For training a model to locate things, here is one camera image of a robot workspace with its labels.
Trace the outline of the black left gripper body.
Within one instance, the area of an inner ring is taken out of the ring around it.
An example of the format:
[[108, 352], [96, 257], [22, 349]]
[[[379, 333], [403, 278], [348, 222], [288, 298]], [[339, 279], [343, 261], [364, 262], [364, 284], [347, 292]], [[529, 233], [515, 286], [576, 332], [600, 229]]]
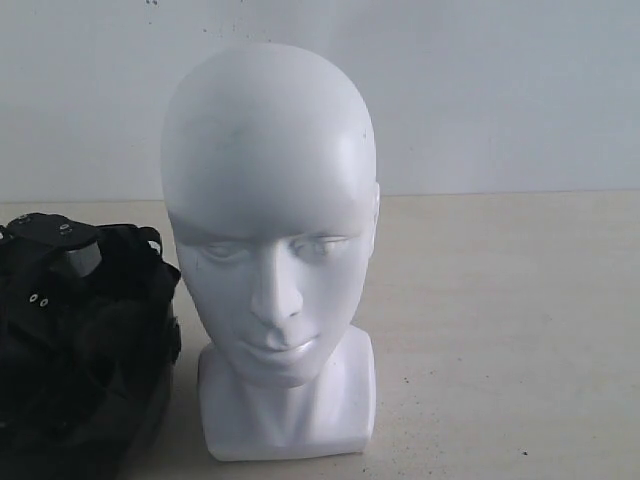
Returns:
[[102, 261], [98, 227], [61, 214], [32, 212], [1, 227], [1, 318], [31, 305], [62, 315], [91, 296], [88, 278]]

